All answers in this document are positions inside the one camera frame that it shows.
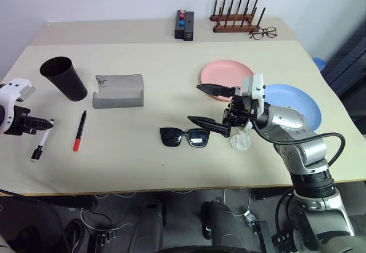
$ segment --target marker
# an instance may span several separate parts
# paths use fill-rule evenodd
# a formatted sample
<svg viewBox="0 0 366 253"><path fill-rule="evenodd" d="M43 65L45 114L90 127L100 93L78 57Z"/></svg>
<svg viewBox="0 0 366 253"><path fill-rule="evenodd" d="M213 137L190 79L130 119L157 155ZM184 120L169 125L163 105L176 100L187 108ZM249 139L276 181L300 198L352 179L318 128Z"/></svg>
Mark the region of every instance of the marker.
<svg viewBox="0 0 366 253"><path fill-rule="evenodd" d="M43 152L42 147L45 145L45 142L47 140L49 133L51 132L51 129L52 128L45 130L45 134L43 135L41 141L39 142L38 147L33 151L33 155L30 158L30 160L33 161L34 163L36 163L39 160L39 158L41 157L41 154Z"/></svg>
<svg viewBox="0 0 366 253"><path fill-rule="evenodd" d="M79 146L80 146L80 142L81 142L81 134L82 134L82 130L84 128L85 119L86 119L86 111L84 111L81 116L78 133L76 134L76 139L75 139L75 143L74 143L74 152L78 152L78 150L79 150Z"/></svg>

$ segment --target red marker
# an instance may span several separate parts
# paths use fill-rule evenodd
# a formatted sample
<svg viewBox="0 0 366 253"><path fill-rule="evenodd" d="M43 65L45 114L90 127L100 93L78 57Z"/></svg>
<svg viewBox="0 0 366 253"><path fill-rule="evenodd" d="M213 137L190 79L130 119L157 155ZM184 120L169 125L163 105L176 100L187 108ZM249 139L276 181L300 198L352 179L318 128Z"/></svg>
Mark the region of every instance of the red marker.
<svg viewBox="0 0 366 253"><path fill-rule="evenodd" d="M83 130L84 124L85 124L85 119L86 119L86 111L84 111L81 116L78 133L76 134L76 139L75 139L75 143L74 143L74 152L78 152L78 150L79 150L82 130Z"/></svg>

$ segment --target eyeglasses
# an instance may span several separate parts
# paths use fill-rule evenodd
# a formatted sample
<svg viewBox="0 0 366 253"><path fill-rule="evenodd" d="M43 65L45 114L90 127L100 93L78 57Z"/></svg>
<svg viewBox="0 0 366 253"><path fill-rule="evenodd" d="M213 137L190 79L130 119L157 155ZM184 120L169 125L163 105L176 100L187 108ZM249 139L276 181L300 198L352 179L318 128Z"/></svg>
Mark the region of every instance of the eyeglasses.
<svg viewBox="0 0 366 253"><path fill-rule="evenodd" d="M254 29L250 32L252 35L250 38L254 39L262 39L264 34L266 34L268 37L277 37L277 29L275 27L268 27L266 29L258 28Z"/></svg>
<svg viewBox="0 0 366 253"><path fill-rule="evenodd" d="M160 136L165 146L177 147L181 144L182 136L188 138L188 143L192 147L204 147L207 145L210 131L204 129L191 129L187 132L178 128L160 128Z"/></svg>

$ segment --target pink plate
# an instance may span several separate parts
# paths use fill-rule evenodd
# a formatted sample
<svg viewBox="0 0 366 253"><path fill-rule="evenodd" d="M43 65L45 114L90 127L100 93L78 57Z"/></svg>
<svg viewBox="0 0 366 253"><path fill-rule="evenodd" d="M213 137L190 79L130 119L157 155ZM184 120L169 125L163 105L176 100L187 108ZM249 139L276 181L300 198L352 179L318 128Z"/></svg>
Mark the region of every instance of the pink plate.
<svg viewBox="0 0 366 253"><path fill-rule="evenodd" d="M253 72L244 64L233 60L215 60L207 64L201 72L201 83L219 84L226 87L242 86L244 77ZM231 101L231 97L214 97L221 101Z"/></svg>

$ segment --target wooden rack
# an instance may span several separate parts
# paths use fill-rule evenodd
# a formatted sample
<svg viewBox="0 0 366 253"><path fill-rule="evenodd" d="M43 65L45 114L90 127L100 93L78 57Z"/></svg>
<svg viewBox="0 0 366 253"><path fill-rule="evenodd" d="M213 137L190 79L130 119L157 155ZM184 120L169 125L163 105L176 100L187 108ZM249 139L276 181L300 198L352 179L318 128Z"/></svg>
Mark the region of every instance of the wooden rack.
<svg viewBox="0 0 366 253"><path fill-rule="evenodd" d="M242 0L239 0L235 14L231 14L233 10L234 0L231 0L230 6L226 14L223 14L225 9L225 2L226 0L223 0L222 6L218 10L218 14L216 14L217 0L215 0L213 14L210 16L211 21L216 21L216 25L213 27L214 33L243 33L243 32L250 33L254 29L260 28L259 24L262 20L265 8L263 8L263 11L258 20L257 25L252 24L254 16L256 15L257 12L256 6L258 0L255 1L252 12L250 14L248 14L248 7L250 0L247 0L244 12L241 14L239 14L239 11ZM228 25L228 21L233 21L233 24Z"/></svg>

